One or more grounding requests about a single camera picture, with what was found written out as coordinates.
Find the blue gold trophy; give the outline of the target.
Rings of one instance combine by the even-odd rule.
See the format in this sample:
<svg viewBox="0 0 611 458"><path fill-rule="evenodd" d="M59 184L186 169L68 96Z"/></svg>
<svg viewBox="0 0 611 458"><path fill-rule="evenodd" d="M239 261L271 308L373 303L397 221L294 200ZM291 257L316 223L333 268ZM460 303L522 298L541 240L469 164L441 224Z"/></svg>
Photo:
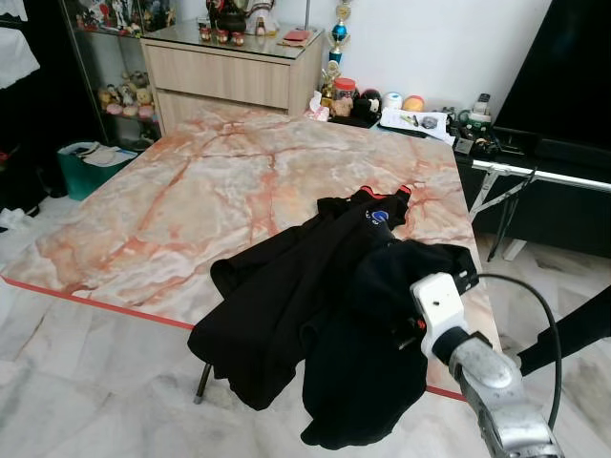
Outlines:
<svg viewBox="0 0 611 458"><path fill-rule="evenodd" d="M352 13L353 0L339 0L336 6L336 25L330 30L330 50L328 50L328 61L340 62L342 60L342 50L349 42L350 34L346 21Z"/></svg>

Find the white figurine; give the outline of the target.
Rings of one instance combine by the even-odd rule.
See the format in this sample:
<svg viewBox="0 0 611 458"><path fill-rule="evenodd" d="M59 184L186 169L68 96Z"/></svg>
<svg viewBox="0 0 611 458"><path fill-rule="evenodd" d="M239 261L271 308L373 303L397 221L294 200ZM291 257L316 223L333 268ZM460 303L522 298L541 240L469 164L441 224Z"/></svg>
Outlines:
<svg viewBox="0 0 611 458"><path fill-rule="evenodd" d="M245 34L253 36L271 36L278 33L280 25L275 18L274 11L276 0L248 0L247 26Z"/></svg>

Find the large black television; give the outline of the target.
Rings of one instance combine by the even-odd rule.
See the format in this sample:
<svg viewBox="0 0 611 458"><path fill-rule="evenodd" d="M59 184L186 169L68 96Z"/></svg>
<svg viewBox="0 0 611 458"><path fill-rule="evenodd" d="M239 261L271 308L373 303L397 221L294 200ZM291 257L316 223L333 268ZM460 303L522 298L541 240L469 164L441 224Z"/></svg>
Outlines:
<svg viewBox="0 0 611 458"><path fill-rule="evenodd" d="M494 126L611 148L608 31L597 1L551 1Z"/></svg>

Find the wooden sideboard glass top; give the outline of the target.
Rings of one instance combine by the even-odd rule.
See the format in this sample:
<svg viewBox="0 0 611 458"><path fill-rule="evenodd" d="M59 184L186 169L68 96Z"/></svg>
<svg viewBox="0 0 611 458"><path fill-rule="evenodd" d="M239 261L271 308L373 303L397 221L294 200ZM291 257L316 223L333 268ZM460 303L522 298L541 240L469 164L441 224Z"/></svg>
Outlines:
<svg viewBox="0 0 611 458"><path fill-rule="evenodd" d="M175 25L140 38L162 133L204 108L304 113L322 75L325 39L315 31L297 48L283 36L247 35L236 47L202 42L196 25Z"/></svg>

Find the silver metal clothes rack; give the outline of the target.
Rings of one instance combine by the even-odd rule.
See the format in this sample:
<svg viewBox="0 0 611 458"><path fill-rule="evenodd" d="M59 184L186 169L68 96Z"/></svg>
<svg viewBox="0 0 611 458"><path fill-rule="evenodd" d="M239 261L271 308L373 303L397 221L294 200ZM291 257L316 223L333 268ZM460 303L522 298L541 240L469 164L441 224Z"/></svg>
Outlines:
<svg viewBox="0 0 611 458"><path fill-rule="evenodd" d="M506 239L531 241L576 250L588 256L611 257L611 186L607 172L559 164L542 158L480 160L456 156L467 204L474 208L486 175L500 170L490 201L522 182L537 169L536 178L520 192L520 202ZM505 202L480 210L473 228L496 236Z"/></svg>

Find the green storage bin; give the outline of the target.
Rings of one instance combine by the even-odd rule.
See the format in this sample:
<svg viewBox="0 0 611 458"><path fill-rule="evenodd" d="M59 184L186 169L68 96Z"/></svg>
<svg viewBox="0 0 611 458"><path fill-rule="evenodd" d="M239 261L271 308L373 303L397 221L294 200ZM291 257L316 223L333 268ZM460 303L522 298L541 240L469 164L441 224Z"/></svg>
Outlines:
<svg viewBox="0 0 611 458"><path fill-rule="evenodd" d="M56 153L58 165L64 171L67 196L78 201L90 196L136 157L139 152L105 147L97 141L78 141Z"/></svg>

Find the clear bottle black cap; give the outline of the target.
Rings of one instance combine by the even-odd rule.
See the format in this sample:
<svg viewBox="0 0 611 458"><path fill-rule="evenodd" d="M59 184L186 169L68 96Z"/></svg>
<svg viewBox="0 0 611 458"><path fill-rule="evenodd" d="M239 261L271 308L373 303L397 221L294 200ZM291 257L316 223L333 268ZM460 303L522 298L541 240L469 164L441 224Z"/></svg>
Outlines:
<svg viewBox="0 0 611 458"><path fill-rule="evenodd" d="M468 114L468 122L476 126L490 125L492 123L490 100L492 100L492 96L488 93L480 94Z"/></svg>

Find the black television console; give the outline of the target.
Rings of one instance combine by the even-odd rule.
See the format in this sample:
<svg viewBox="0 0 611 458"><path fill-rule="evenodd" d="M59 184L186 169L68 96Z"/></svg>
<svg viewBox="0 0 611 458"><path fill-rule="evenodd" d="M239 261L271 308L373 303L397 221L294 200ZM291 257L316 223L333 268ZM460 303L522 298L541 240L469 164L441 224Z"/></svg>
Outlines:
<svg viewBox="0 0 611 458"><path fill-rule="evenodd" d="M479 233L610 257L611 150L496 128L496 156L455 153L464 199L471 208L494 164L512 171L494 180L485 200L534 180L513 196L480 210Z"/></svg>

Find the black plush toy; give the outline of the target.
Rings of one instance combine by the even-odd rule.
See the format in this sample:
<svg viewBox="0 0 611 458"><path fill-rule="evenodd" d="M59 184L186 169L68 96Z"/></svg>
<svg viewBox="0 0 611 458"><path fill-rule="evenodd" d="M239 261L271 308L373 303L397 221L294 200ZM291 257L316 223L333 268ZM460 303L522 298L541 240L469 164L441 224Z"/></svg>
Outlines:
<svg viewBox="0 0 611 458"><path fill-rule="evenodd" d="M383 109L383 96L376 89L367 89L355 96L350 113L367 123L376 123Z"/></svg>

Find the jar with red lid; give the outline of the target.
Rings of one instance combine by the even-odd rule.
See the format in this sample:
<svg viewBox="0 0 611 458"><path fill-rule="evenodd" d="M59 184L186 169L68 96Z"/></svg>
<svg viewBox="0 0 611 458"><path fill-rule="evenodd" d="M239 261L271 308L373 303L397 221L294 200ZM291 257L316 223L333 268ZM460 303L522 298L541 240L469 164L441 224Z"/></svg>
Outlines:
<svg viewBox="0 0 611 458"><path fill-rule="evenodd" d="M332 117L349 117L352 114L355 97L358 95L357 86L353 79L339 77L332 83Z"/></svg>

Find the black garment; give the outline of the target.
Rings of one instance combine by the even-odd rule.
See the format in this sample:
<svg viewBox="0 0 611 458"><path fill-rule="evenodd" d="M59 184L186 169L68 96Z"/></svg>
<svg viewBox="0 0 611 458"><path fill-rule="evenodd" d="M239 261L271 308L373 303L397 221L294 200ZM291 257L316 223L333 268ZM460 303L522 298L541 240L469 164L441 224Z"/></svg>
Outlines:
<svg viewBox="0 0 611 458"><path fill-rule="evenodd" d="M418 311L415 281L473 270L466 247L410 239L390 241L355 265L305 358L302 400L311 418L301 433L305 444L366 446L393 431L425 392L428 359L415 345L394 348L391 318Z"/></svg>

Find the pink white tissue pack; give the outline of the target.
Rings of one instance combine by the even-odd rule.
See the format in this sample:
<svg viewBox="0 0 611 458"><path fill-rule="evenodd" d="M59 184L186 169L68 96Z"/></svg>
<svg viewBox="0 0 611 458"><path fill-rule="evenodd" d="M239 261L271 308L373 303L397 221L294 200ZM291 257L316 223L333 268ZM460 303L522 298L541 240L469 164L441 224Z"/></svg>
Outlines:
<svg viewBox="0 0 611 458"><path fill-rule="evenodd" d="M311 93L303 116L309 119L317 119L317 121L328 122L330 119L330 99L324 97L323 93L314 91Z"/></svg>

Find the long black object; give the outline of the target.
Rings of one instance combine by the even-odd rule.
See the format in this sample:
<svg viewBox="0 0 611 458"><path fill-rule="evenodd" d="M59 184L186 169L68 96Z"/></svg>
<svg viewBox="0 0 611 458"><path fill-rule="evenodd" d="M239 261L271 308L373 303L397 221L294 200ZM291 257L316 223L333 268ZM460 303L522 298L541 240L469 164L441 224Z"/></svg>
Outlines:
<svg viewBox="0 0 611 458"><path fill-rule="evenodd" d="M556 326L559 345L555 344L554 328L549 327L538 333L536 343L516 354L522 363L520 370L523 375L553 363L556 349L559 349L563 357L567 357L594 341L611 336L610 287L559 320Z"/></svg>

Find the red tray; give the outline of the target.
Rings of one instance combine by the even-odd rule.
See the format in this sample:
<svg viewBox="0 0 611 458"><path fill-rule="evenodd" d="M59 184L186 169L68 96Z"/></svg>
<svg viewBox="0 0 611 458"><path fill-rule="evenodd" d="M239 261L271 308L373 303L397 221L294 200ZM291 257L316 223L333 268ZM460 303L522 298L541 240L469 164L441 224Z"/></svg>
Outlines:
<svg viewBox="0 0 611 458"><path fill-rule="evenodd" d="M310 30L291 30L281 36L280 44L283 47L305 47L313 38L313 31Z"/></svg>

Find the black jacket red trim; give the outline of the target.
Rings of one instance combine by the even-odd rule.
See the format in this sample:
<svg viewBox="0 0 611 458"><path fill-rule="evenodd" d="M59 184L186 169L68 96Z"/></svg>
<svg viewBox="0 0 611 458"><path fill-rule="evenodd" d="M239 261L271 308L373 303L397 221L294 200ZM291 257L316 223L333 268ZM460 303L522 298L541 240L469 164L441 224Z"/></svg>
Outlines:
<svg viewBox="0 0 611 458"><path fill-rule="evenodd" d="M221 302L192 328L187 345L249 408L266 409L293 379L319 328L363 257L393 239L413 193L362 186L320 198L317 214L236 256L215 261Z"/></svg>

